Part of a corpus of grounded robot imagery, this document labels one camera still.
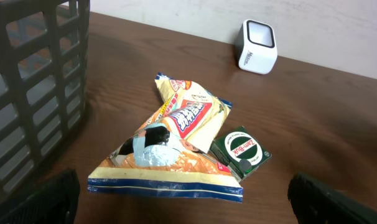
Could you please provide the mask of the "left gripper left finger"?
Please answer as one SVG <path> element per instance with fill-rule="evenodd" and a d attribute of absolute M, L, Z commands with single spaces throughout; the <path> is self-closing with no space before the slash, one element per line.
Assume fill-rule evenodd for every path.
<path fill-rule="evenodd" d="M 64 170 L 0 203 L 0 223 L 73 223 L 79 194 L 76 171 Z"/>

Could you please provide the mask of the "yellow snack bag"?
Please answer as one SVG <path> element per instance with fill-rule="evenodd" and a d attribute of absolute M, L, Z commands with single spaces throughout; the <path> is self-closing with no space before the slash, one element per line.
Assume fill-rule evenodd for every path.
<path fill-rule="evenodd" d="M 208 151 L 231 111 L 198 83 L 155 77 L 163 105 L 88 176 L 88 191 L 243 201 L 228 166 Z"/>

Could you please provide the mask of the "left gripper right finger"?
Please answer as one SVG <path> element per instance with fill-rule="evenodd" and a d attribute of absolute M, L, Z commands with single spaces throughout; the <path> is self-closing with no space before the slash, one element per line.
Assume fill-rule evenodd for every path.
<path fill-rule="evenodd" d="M 293 176 L 287 198 L 301 224 L 377 224 L 377 211 L 305 173 L 299 172 Z"/>

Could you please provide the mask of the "small green box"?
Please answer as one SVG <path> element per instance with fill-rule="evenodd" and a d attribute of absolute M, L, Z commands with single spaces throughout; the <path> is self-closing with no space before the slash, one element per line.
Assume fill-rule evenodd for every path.
<path fill-rule="evenodd" d="M 242 182 L 272 158 L 272 154 L 262 147 L 244 126 L 214 139 L 210 152 L 229 168 L 238 182 Z"/>

